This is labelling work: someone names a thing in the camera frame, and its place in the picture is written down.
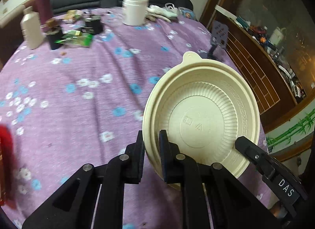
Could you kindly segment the large cream plastic bowl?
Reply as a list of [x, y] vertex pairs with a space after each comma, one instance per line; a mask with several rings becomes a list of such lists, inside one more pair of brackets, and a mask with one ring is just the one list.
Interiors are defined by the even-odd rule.
[[158, 175], [162, 175], [161, 130], [196, 162], [219, 162], [240, 177], [249, 161], [234, 144], [241, 136], [258, 143], [259, 110], [251, 88], [237, 71], [188, 51], [155, 84], [144, 110], [146, 154]]

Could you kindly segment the white plastic jar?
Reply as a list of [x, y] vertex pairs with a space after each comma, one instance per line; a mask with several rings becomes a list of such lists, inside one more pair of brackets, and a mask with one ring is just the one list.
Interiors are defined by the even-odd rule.
[[142, 26], [145, 22], [149, 0], [123, 0], [123, 24]]

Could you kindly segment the black cylinder with spool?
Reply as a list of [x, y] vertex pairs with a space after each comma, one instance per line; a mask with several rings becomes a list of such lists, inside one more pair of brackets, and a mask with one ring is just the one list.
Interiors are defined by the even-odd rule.
[[63, 37], [62, 27], [57, 19], [51, 18], [46, 21], [46, 38], [49, 42], [51, 50], [59, 49], [62, 44], [58, 43]]

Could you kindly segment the purple thermos bottle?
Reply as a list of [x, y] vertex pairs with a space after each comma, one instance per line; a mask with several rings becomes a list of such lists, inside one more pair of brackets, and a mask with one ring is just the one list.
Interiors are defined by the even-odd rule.
[[47, 32], [49, 28], [46, 25], [46, 21], [53, 17], [50, 0], [36, 0], [36, 5], [40, 17], [42, 30], [44, 32]]

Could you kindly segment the beige plastic bottle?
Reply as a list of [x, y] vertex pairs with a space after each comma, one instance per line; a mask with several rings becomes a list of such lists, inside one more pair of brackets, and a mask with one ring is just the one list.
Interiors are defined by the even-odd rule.
[[41, 29], [39, 13], [33, 11], [32, 6], [23, 10], [23, 18], [20, 25], [27, 47], [31, 50], [38, 48], [44, 41], [44, 35]]

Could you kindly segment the black round tin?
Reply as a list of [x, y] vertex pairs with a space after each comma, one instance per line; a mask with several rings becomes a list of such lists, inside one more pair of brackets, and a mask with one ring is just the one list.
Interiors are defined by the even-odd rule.
[[96, 35], [103, 31], [104, 27], [101, 22], [101, 16], [90, 15], [84, 19], [84, 30], [88, 34]]

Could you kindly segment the yellow snack packet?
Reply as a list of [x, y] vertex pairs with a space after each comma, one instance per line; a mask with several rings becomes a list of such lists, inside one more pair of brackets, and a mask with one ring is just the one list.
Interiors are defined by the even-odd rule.
[[66, 24], [73, 24], [80, 20], [84, 12], [81, 10], [68, 10], [63, 17], [63, 22]]

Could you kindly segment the green plastic wrapper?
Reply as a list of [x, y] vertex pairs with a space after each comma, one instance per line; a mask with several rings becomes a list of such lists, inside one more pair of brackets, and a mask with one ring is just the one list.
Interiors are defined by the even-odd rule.
[[55, 41], [57, 44], [66, 45], [69, 47], [90, 47], [94, 36], [90, 33], [78, 31], [78, 30], [69, 30], [61, 38]]

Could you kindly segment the purple phone stand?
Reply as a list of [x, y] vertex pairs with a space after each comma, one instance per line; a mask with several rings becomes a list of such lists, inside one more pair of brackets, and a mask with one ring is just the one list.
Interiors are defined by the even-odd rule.
[[216, 50], [217, 47], [220, 47], [221, 49], [226, 49], [228, 33], [229, 33], [229, 28], [227, 25], [222, 24], [216, 20], [212, 22], [211, 40], [210, 40], [211, 48], [207, 53], [208, 59], [217, 60], [216, 56], [214, 55], [214, 51]]

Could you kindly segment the white cloth gloves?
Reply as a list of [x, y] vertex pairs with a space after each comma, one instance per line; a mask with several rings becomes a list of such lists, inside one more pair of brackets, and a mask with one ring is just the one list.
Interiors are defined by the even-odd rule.
[[150, 5], [146, 8], [145, 18], [153, 22], [156, 22], [157, 19], [161, 19], [167, 23], [171, 23], [178, 19], [178, 15], [159, 6]]

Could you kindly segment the wooden cabinet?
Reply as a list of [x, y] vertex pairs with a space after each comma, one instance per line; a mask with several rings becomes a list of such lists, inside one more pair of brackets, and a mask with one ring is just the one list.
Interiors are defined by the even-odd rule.
[[[282, 31], [278, 48], [284, 49], [284, 58], [303, 90], [300, 98], [266, 49], [215, 6], [253, 26], [266, 27], [268, 34]], [[206, 27], [214, 20], [229, 27], [226, 51], [254, 92], [266, 132], [289, 121], [314, 100], [314, 0], [208, 0], [200, 20]]]

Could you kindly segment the purple floral tablecloth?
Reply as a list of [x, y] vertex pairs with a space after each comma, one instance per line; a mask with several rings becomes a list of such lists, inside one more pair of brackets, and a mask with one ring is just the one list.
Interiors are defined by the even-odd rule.
[[[15, 228], [81, 166], [123, 154], [142, 132], [158, 80], [184, 53], [201, 57], [210, 49], [210, 32], [188, 18], [132, 27], [122, 23], [121, 8], [96, 14], [106, 26], [90, 47], [51, 50], [43, 43], [31, 50], [23, 44], [1, 71], [1, 123], [13, 138], [17, 205], [3, 211]], [[224, 49], [215, 56], [239, 73]], [[266, 207], [271, 191], [253, 164], [236, 179]], [[182, 227], [181, 187], [155, 172], [145, 149], [140, 183], [124, 187], [122, 228]]]

